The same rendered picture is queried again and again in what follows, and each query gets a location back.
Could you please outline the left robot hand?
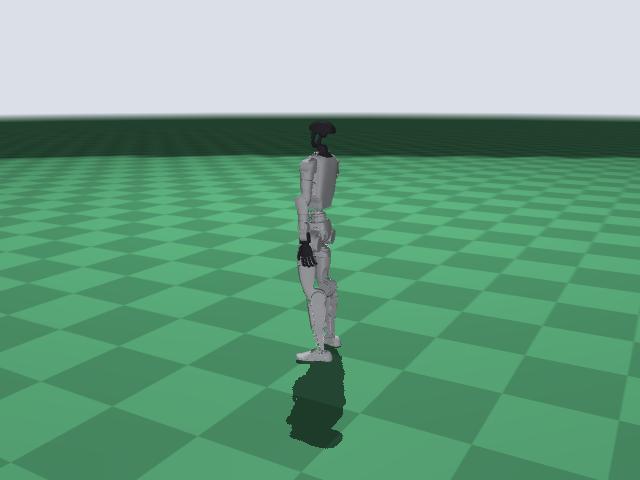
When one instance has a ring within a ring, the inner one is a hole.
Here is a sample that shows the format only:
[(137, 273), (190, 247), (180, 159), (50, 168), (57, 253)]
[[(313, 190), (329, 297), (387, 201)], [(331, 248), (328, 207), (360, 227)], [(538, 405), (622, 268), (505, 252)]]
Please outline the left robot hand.
[[(313, 267), (314, 266), (313, 264), (317, 265), (317, 263), (314, 261), (313, 255), (312, 255), (313, 252), (312, 252), (312, 249), (311, 249), (311, 247), (309, 245), (310, 242), (311, 242), (311, 239), (310, 239), (310, 233), (309, 232), (307, 232), (307, 241), (301, 241), (299, 239), (299, 243), (302, 244), (302, 245), (299, 247), (297, 259), (300, 261), (300, 256), (301, 256), (301, 263), (302, 263), (302, 265), (304, 267), (306, 267), (306, 266), (307, 267), (311, 267), (311, 266)], [(310, 257), (311, 257), (311, 259), (310, 259)], [(308, 261), (307, 261), (307, 259), (308, 259)], [(312, 260), (313, 264), (311, 263), (311, 260)], [(305, 263), (304, 263), (304, 261), (305, 261)]]

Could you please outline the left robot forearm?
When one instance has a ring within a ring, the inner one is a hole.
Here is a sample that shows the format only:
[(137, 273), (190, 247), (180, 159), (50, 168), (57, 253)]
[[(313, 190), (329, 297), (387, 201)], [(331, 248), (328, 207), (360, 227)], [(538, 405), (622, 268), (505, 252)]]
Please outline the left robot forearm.
[(301, 241), (307, 241), (307, 232), (310, 233), (309, 215), (306, 199), (304, 196), (297, 196), (295, 199), (298, 214), (298, 230), (299, 239)]

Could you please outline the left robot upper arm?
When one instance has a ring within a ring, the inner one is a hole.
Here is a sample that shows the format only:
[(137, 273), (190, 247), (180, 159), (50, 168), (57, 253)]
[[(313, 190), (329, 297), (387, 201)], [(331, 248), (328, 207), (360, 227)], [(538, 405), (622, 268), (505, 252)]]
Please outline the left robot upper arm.
[(302, 194), (298, 196), (304, 196), (308, 206), (311, 201), (313, 175), (317, 170), (317, 159), (309, 158), (302, 160), (299, 169), (301, 174), (300, 188), (302, 190)]

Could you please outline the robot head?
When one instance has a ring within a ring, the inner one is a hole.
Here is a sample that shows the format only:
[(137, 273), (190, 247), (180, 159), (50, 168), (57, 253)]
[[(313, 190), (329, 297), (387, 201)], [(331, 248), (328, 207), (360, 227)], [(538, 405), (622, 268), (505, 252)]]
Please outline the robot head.
[[(327, 148), (327, 145), (324, 145), (321, 143), (321, 139), (322, 137), (326, 137), (327, 134), (334, 134), (336, 132), (336, 129), (334, 127), (334, 125), (326, 120), (319, 120), (316, 122), (313, 122), (310, 126), (309, 129), (311, 131), (311, 145), (314, 148), (317, 148), (317, 151), (319, 151), (320, 156), (325, 157), (325, 158), (329, 158), (329, 157), (333, 157)], [(315, 135), (319, 134), (318, 140), (315, 143)]]

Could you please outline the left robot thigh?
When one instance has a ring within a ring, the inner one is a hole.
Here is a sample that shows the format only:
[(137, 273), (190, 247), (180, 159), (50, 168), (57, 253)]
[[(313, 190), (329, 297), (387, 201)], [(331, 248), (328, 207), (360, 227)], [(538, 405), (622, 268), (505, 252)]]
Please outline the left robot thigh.
[[(322, 238), (321, 238), (321, 234), (319, 231), (316, 230), (312, 230), (310, 232), (310, 239), (311, 242), (309, 243), (312, 252), (319, 252), (321, 250), (322, 247)], [(299, 247), (302, 244), (299, 243)], [(298, 247), (298, 251), (299, 251), (299, 247)], [(315, 259), (316, 256), (314, 256), (314, 254), (312, 254), (314, 257), (314, 261), (317, 263), (317, 260)], [(311, 259), (311, 257), (310, 257)], [(308, 261), (308, 259), (307, 259)], [(305, 263), (305, 261), (304, 261)], [(312, 263), (312, 260), (311, 260)], [(309, 264), (309, 263), (308, 263)], [(312, 263), (313, 264), (313, 263)], [(300, 278), (300, 282), (303, 288), (303, 291), (307, 297), (307, 299), (309, 300), (309, 302), (311, 303), (311, 296), (313, 293), (315, 292), (322, 292), (325, 295), (325, 303), (327, 300), (327, 296), (326, 293), (319, 288), (315, 288), (314, 287), (314, 281), (316, 279), (316, 266), (315, 264), (313, 264), (314, 266), (312, 267), (304, 267), (301, 263), (301, 256), (300, 256), (300, 261), (297, 259), (297, 265), (298, 265), (298, 273), (299, 273), (299, 278)]]

